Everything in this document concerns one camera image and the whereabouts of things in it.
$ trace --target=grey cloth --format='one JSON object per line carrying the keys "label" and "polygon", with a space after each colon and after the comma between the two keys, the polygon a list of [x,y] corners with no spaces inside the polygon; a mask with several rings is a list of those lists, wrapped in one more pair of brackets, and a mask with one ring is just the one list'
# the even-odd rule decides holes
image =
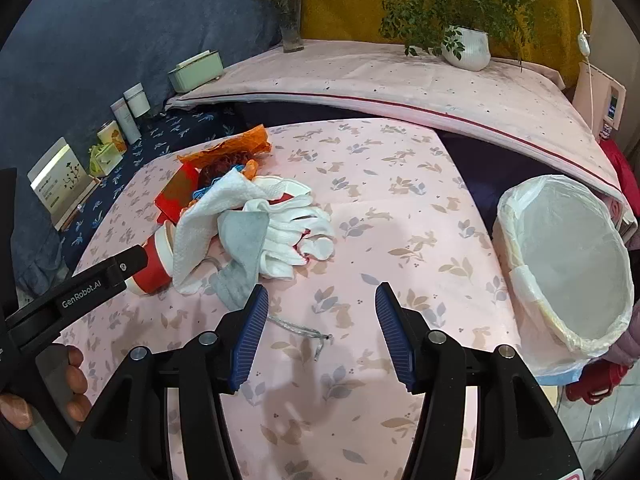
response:
{"label": "grey cloth", "polygon": [[241,310],[258,283],[260,252],[269,226],[264,211],[225,211],[218,217],[220,243],[232,260],[212,281],[229,310]]}
{"label": "grey cloth", "polygon": [[[256,0],[33,0],[0,50],[0,168],[25,176],[60,137],[86,167],[126,89],[141,82],[157,110],[178,62],[210,49],[228,66],[278,40],[274,12]],[[17,193],[14,268],[20,286],[40,294],[60,248],[27,191]]]}

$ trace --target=red paper cup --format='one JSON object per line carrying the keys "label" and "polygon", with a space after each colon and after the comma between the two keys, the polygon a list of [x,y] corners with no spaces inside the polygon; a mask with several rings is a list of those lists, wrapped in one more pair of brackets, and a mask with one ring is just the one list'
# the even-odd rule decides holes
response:
{"label": "red paper cup", "polygon": [[174,225],[167,220],[144,243],[148,264],[126,280],[127,288],[134,294],[153,294],[171,283],[174,272],[174,229]]}

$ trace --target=tile floor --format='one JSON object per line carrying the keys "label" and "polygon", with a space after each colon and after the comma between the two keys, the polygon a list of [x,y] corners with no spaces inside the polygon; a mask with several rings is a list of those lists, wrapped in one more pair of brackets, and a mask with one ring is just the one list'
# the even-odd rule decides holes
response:
{"label": "tile floor", "polygon": [[585,480],[603,470],[625,443],[640,417],[640,365],[634,366],[613,394],[595,406],[569,402],[564,393],[558,417],[574,444]]}

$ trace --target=white wall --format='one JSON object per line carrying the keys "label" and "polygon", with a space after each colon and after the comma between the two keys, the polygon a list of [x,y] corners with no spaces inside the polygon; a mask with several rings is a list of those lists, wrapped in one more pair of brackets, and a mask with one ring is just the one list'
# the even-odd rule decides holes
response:
{"label": "white wall", "polygon": [[591,28],[587,29],[591,35],[590,61],[626,88],[615,141],[629,156],[640,139],[640,44],[611,0],[591,0],[591,7]]}

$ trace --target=grey-blue cloth backdrop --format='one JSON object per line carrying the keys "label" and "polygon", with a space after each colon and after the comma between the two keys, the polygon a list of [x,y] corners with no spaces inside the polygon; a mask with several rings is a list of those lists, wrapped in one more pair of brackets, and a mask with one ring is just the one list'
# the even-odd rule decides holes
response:
{"label": "grey-blue cloth backdrop", "polygon": [[[25,177],[59,137],[86,165],[109,106],[130,86],[141,82],[157,108],[178,62],[217,49],[228,66],[277,40],[273,13],[255,0],[33,0],[0,50],[0,168]],[[28,188],[17,201],[14,268],[39,261],[49,276],[58,237]]]}

